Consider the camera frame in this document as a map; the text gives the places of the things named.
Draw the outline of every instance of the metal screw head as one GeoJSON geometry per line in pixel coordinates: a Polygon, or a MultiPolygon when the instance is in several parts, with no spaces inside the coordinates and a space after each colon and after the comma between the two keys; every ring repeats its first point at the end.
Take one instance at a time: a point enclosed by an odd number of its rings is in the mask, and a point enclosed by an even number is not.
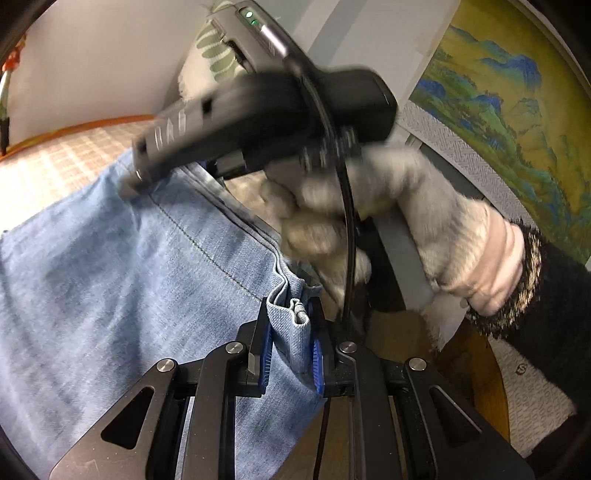
{"type": "Polygon", "coordinates": [[[339,345],[339,350],[343,353],[354,353],[357,351],[357,343],[347,340],[339,345]]]}
{"type": "Polygon", "coordinates": [[[226,352],[228,353],[240,353],[244,350],[244,345],[240,342],[230,342],[226,345],[226,352]]]}
{"type": "Polygon", "coordinates": [[[170,372],[174,368],[174,360],[170,358],[164,358],[156,364],[156,368],[159,372],[170,372]]]}
{"type": "Polygon", "coordinates": [[[415,357],[408,361],[408,366],[416,371],[423,371],[427,368],[427,362],[422,358],[415,357]]]}

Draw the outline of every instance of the gloved hand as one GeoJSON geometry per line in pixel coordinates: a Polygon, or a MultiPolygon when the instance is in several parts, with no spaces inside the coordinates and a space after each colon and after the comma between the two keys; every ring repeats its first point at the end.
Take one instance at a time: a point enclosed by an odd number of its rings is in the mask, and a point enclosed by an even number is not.
{"type": "MultiPolygon", "coordinates": [[[[470,200],[421,153],[370,146],[347,162],[362,218],[398,202],[417,245],[427,278],[442,290],[467,298],[484,316],[496,313],[521,276],[524,240],[485,202],[470,200]]],[[[343,301],[345,226],[335,173],[302,176],[289,162],[272,163],[261,196],[282,218],[282,250],[309,260],[336,301],[343,301]]],[[[356,281],[371,274],[368,257],[356,256],[356,281]]]]}

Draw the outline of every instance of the landscape painting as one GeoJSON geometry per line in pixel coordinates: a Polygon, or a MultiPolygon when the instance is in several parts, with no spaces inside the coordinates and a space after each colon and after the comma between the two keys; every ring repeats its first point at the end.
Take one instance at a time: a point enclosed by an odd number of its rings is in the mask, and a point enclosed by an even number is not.
{"type": "Polygon", "coordinates": [[[508,0],[462,0],[411,100],[463,138],[542,233],[591,255],[591,100],[548,37],[508,0]]]}

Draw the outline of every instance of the white wall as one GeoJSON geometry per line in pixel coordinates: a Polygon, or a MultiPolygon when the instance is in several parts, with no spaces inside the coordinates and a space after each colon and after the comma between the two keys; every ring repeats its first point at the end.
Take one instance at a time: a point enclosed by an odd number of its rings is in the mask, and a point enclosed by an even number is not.
{"type": "Polygon", "coordinates": [[[313,0],[294,31],[325,66],[366,65],[402,105],[427,67],[460,0],[313,0]],[[319,18],[326,18],[319,25],[319,18]]]}
{"type": "MultiPolygon", "coordinates": [[[[58,0],[30,28],[12,77],[11,143],[159,112],[213,1],[58,0]]],[[[259,1],[318,64],[367,65],[402,104],[460,0],[259,1]]]]}
{"type": "Polygon", "coordinates": [[[10,88],[11,143],[157,113],[213,0],[58,0],[30,28],[10,88]]]}

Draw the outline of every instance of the light blue jeans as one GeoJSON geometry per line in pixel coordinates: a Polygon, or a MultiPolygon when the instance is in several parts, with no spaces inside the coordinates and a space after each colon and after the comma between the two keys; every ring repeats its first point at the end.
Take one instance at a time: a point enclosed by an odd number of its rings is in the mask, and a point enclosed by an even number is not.
{"type": "Polygon", "coordinates": [[[270,478],[322,403],[309,320],[294,312],[317,291],[201,167],[126,203],[129,165],[126,153],[0,241],[0,424],[46,479],[155,362],[205,357],[268,297],[271,378],[263,398],[237,402],[236,477],[270,478]]]}

